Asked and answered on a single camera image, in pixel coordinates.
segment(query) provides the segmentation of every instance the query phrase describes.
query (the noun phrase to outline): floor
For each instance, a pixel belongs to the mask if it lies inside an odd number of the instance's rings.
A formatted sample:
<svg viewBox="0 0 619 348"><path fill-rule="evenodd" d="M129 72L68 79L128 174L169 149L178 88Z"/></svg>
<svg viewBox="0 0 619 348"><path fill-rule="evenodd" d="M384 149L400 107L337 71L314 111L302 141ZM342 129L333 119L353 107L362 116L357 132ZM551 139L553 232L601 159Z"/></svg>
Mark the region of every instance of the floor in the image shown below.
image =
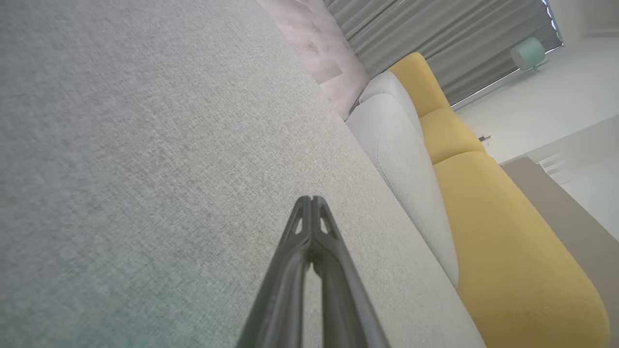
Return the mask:
<svg viewBox="0 0 619 348"><path fill-rule="evenodd" d="M322 0L258 0L346 120L370 81Z"/></svg>

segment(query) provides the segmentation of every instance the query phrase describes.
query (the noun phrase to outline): white wall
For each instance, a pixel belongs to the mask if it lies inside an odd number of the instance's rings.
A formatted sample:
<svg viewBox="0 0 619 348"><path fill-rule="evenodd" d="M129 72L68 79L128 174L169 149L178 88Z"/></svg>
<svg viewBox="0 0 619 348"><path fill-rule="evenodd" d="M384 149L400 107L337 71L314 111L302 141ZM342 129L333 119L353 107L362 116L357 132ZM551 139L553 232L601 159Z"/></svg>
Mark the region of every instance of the white wall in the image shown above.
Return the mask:
<svg viewBox="0 0 619 348"><path fill-rule="evenodd" d="M571 171L561 187L619 240L619 154Z"/></svg>
<svg viewBox="0 0 619 348"><path fill-rule="evenodd" d="M619 115L525 154L535 162L561 153L561 186L619 240Z"/></svg>
<svg viewBox="0 0 619 348"><path fill-rule="evenodd" d="M619 38L588 38L547 54L540 71L458 111L498 162L619 115Z"/></svg>
<svg viewBox="0 0 619 348"><path fill-rule="evenodd" d="M582 40L586 29L586 12L582 0L549 0L548 5L561 33L563 43L571 46Z"/></svg>

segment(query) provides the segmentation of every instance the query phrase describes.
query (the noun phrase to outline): sofa seat cushion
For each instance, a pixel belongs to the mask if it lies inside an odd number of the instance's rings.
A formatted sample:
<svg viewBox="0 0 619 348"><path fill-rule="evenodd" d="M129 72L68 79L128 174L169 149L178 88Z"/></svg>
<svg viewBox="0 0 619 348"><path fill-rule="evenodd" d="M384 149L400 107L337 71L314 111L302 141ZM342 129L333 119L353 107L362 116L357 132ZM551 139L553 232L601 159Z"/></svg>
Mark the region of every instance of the sofa seat cushion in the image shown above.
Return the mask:
<svg viewBox="0 0 619 348"><path fill-rule="evenodd" d="M420 122L432 164L467 151L486 152L473 131L450 108L432 111Z"/></svg>
<svg viewBox="0 0 619 348"><path fill-rule="evenodd" d="M457 291L486 345L606 347L595 287L503 169L481 152L434 168L457 251Z"/></svg>
<svg viewBox="0 0 619 348"><path fill-rule="evenodd" d="M456 252L441 191L428 152L404 109L392 95L375 95L357 106L347 125L457 285Z"/></svg>
<svg viewBox="0 0 619 348"><path fill-rule="evenodd" d="M391 71L385 71L376 75L365 87L365 90L359 97L359 102L363 103L377 94L391 94L398 103L402 106L406 115L410 118L411 123L415 126L417 133L423 140L422 126L419 123L419 116L415 110L415 105L410 99L409 93Z"/></svg>

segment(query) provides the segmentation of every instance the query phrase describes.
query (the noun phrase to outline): gray curtain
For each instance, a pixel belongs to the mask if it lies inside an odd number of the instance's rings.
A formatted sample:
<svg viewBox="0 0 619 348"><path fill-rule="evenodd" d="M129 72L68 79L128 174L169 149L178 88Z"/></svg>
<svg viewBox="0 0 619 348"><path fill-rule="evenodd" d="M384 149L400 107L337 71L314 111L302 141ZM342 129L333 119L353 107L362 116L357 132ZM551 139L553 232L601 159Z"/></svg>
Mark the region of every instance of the gray curtain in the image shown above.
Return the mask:
<svg viewBox="0 0 619 348"><path fill-rule="evenodd" d="M542 0L325 0L371 76L411 52L428 61L451 104L517 69L529 37L561 46Z"/></svg>

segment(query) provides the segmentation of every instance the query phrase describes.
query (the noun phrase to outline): gray fabric sofa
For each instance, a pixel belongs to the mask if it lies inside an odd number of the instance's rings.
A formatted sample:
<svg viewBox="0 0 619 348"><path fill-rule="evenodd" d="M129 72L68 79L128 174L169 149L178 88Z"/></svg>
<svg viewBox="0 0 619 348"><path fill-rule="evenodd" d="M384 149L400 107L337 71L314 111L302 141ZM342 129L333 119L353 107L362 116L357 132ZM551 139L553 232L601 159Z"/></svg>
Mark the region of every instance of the gray fabric sofa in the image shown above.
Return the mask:
<svg viewBox="0 0 619 348"><path fill-rule="evenodd" d="M254 0L0 4L3 347L233 347L297 197L393 347L482 347L443 268ZM321 345L319 279L305 347Z"/></svg>

